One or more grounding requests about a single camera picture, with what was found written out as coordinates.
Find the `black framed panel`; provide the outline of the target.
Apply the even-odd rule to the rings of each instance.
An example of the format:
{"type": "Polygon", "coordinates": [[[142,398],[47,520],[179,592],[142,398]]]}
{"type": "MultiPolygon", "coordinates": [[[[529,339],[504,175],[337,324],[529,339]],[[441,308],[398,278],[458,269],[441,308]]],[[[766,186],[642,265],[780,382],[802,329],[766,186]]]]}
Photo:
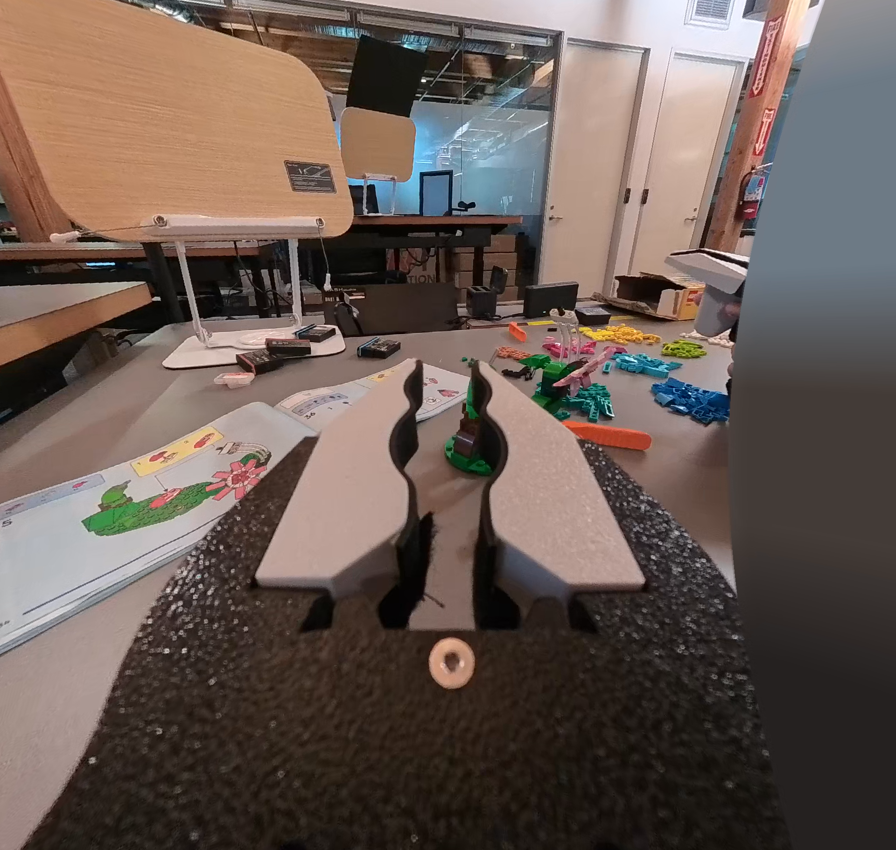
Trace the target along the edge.
{"type": "Polygon", "coordinates": [[[420,216],[451,217],[454,213],[454,171],[420,172],[420,216]]]}

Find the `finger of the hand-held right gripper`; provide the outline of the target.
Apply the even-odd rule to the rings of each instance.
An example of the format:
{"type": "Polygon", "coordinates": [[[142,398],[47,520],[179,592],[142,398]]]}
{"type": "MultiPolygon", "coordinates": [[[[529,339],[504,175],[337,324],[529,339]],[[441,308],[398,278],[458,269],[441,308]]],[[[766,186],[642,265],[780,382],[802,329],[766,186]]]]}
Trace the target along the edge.
{"type": "Polygon", "coordinates": [[[665,264],[680,274],[693,277],[707,288],[736,296],[745,283],[748,257],[723,251],[686,250],[670,253],[665,264]]]}

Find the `pile of yellow lego pieces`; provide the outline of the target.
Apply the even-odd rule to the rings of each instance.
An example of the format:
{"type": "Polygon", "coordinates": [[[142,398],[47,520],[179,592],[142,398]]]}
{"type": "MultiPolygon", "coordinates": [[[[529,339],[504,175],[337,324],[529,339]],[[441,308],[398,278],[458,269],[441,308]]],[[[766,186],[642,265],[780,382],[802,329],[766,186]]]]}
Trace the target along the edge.
{"type": "Polygon", "coordinates": [[[579,327],[578,332],[582,337],[594,344],[652,346],[662,342],[662,338],[656,334],[647,333],[624,324],[609,324],[601,328],[579,327]]]}

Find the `black battery charger case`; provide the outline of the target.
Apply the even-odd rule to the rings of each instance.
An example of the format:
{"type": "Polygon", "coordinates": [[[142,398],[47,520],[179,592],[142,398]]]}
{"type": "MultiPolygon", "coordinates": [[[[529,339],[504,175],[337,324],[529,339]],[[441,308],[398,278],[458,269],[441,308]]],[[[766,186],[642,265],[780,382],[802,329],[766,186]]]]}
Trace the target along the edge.
{"type": "Polygon", "coordinates": [[[466,289],[465,309],[468,318],[494,321],[497,316],[499,297],[507,287],[508,270],[494,266],[487,285],[473,285],[466,289]]]}

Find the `wooden edged side desk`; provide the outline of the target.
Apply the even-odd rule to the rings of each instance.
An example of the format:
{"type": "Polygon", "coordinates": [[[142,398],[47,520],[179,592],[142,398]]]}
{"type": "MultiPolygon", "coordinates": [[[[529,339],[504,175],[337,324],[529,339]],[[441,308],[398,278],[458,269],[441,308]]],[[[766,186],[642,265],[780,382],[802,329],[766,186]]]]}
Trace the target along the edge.
{"type": "Polygon", "coordinates": [[[13,285],[1,288],[1,365],[150,304],[142,282],[13,285]]]}

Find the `stack of cardboard boxes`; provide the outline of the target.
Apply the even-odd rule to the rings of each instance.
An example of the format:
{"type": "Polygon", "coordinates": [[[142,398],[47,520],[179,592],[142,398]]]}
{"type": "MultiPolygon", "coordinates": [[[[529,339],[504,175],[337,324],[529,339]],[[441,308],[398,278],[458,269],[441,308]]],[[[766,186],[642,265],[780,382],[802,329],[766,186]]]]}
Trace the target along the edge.
{"type": "MultiPolygon", "coordinates": [[[[506,286],[498,296],[499,302],[512,302],[519,298],[517,270],[526,242],[527,236],[523,232],[501,233],[493,236],[491,245],[483,250],[482,285],[490,284],[494,268],[502,268],[507,272],[506,286]]],[[[456,248],[445,253],[444,276],[456,289],[458,305],[465,304],[467,290],[474,285],[475,264],[474,248],[456,248]]]]}

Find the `pile of teal lego pieces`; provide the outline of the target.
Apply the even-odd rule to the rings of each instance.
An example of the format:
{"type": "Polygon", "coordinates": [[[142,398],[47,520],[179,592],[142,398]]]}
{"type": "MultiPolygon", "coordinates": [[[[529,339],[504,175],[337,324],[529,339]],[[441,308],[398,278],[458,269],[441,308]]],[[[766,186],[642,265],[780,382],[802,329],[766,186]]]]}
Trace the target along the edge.
{"type": "Polygon", "coordinates": [[[615,418],[610,392],[601,384],[581,387],[574,395],[569,393],[564,397],[562,407],[591,423],[615,418]]]}

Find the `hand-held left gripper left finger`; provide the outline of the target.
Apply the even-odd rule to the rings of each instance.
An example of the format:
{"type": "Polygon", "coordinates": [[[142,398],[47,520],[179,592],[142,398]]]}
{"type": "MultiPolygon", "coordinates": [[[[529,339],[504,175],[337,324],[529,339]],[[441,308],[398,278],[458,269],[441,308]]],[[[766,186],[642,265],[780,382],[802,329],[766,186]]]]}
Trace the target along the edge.
{"type": "Polygon", "coordinates": [[[393,578],[397,605],[417,605],[429,565],[407,466],[420,447],[423,363],[407,360],[324,428],[255,572],[264,588],[335,600],[393,578]]]}

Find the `lego instruction booklet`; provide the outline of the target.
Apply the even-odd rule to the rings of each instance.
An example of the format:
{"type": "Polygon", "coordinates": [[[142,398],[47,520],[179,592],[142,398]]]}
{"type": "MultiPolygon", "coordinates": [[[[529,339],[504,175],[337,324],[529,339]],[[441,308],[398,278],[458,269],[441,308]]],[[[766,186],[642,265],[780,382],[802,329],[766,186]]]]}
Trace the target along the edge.
{"type": "MultiPolygon", "coordinates": [[[[192,551],[291,451],[312,452],[324,428],[397,365],[274,407],[252,402],[151,454],[4,503],[2,652],[192,551]]],[[[459,405],[469,385],[469,376],[423,369],[417,421],[459,405]]]]}

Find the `large wooden book stand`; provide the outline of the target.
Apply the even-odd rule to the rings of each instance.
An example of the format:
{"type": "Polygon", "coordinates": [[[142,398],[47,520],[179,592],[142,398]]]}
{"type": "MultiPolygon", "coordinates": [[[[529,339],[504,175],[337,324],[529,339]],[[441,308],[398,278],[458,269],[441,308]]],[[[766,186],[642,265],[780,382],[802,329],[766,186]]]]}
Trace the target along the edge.
{"type": "Polygon", "coordinates": [[[229,365],[287,330],[210,333],[186,248],[286,240],[296,329],[298,241],[350,228],[322,85],[299,60],[113,0],[1,0],[2,138],[66,224],[173,243],[195,336],[165,368],[229,365]]]}

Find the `black rectangular box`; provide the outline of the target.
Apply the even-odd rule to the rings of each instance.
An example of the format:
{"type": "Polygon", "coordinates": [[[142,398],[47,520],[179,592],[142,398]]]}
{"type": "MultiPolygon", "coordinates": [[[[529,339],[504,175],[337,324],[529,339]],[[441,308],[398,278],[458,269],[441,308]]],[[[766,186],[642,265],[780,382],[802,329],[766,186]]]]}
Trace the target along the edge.
{"type": "Polygon", "coordinates": [[[577,305],[579,284],[556,282],[530,284],[523,288],[522,315],[527,319],[546,318],[551,311],[573,311],[577,305]]]}

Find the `pile of cyan lego pieces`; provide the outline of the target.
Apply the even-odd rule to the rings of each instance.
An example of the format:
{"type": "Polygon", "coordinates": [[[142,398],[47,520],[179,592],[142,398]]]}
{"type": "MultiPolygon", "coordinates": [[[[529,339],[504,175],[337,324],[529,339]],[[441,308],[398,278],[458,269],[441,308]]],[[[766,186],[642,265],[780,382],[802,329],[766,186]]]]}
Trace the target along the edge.
{"type": "Polygon", "coordinates": [[[682,363],[659,360],[642,353],[618,352],[610,361],[619,371],[641,374],[657,381],[668,379],[674,371],[683,367],[682,363]]]}

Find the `red fire extinguisher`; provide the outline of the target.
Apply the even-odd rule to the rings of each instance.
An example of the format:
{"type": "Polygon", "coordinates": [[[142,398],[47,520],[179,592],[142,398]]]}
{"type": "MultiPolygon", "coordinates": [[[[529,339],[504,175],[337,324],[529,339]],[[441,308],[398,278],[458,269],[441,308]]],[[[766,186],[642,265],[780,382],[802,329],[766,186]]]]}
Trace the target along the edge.
{"type": "Polygon", "coordinates": [[[738,220],[751,221],[757,217],[765,193],[768,168],[763,163],[745,173],[738,192],[735,215],[738,220]]]}

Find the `small green lego build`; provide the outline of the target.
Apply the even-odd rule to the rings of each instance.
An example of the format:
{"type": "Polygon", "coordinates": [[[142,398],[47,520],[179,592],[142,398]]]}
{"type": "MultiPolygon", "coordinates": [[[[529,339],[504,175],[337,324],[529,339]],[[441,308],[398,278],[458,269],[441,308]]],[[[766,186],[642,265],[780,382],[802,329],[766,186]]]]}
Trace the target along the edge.
{"type": "Polygon", "coordinates": [[[462,403],[462,417],[454,435],[445,442],[444,454],[448,463],[467,475],[488,477],[492,466],[482,452],[482,427],[480,393],[475,375],[469,380],[466,397],[462,403]]]}

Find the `white lego stem piece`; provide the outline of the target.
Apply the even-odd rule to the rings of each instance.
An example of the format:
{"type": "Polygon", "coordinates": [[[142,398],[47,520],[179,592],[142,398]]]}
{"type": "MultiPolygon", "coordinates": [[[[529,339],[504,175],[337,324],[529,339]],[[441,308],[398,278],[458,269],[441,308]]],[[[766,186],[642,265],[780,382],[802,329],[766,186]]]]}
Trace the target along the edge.
{"type": "Polygon", "coordinates": [[[572,361],[577,359],[580,354],[580,334],[578,319],[574,309],[565,309],[556,307],[548,313],[558,328],[561,346],[559,357],[572,361]]]}

